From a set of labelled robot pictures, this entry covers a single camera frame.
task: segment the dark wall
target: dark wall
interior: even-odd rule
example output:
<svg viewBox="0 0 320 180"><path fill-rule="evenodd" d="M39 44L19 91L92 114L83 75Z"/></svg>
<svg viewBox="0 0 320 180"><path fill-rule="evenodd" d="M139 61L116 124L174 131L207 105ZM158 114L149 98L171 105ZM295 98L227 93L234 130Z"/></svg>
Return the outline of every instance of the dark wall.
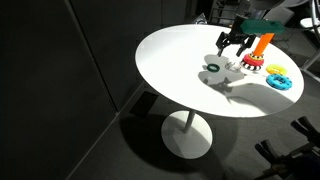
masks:
<svg viewBox="0 0 320 180"><path fill-rule="evenodd" d="M63 0L0 2L0 179L64 179L115 115Z"/></svg>
<svg viewBox="0 0 320 180"><path fill-rule="evenodd" d="M148 34L182 24L186 0L72 0L75 12L120 110L142 78L135 51Z"/></svg>

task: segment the gray floor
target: gray floor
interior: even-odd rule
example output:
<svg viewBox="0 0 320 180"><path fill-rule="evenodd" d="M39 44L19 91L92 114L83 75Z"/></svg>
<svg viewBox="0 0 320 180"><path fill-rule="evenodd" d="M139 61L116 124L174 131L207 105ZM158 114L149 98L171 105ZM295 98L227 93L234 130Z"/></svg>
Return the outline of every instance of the gray floor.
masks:
<svg viewBox="0 0 320 180"><path fill-rule="evenodd" d="M315 52L298 31L276 36L274 44L299 66ZM317 62L311 70L317 71L318 67ZM129 113L143 91L157 93L145 84L70 179L253 179L269 168L267 161L255 151L256 143L269 139L281 154L306 144L306 138L290 126L292 120L304 115L320 130L320 83L305 74L304 80L305 89L300 100L274 115L239 119L199 113L211 127L213 144L207 154L194 160L184 160L171 154L160 134L161 124L167 115L187 108L159 95L146 118Z"/></svg>

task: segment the green toy ring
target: green toy ring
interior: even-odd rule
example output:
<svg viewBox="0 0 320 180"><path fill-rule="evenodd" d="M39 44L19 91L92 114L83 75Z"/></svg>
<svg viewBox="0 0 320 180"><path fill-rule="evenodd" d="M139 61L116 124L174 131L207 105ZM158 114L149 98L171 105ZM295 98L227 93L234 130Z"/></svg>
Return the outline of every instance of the green toy ring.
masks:
<svg viewBox="0 0 320 180"><path fill-rule="evenodd" d="M220 70L220 67L216 64L208 64L207 69L210 72L218 72Z"/></svg>

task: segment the orange object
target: orange object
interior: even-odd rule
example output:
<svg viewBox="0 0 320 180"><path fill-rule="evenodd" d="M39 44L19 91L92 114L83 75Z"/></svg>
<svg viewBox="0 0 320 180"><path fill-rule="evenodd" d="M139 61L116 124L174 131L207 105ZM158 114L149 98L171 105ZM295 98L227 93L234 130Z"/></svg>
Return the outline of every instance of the orange object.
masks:
<svg viewBox="0 0 320 180"><path fill-rule="evenodd" d="M263 51L266 49L273 36L274 33L266 33L262 35L256 49L253 51L253 55L262 56Z"/></svg>

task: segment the table base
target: table base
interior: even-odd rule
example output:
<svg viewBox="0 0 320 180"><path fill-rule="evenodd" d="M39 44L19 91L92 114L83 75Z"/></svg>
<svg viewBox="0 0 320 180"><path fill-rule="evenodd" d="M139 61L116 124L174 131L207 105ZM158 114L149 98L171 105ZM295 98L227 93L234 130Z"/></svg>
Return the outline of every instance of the table base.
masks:
<svg viewBox="0 0 320 180"><path fill-rule="evenodd" d="M211 147L212 132L208 123L195 114L191 127L185 132L189 111L170 114L162 124L164 144L175 155L184 159L203 156Z"/></svg>

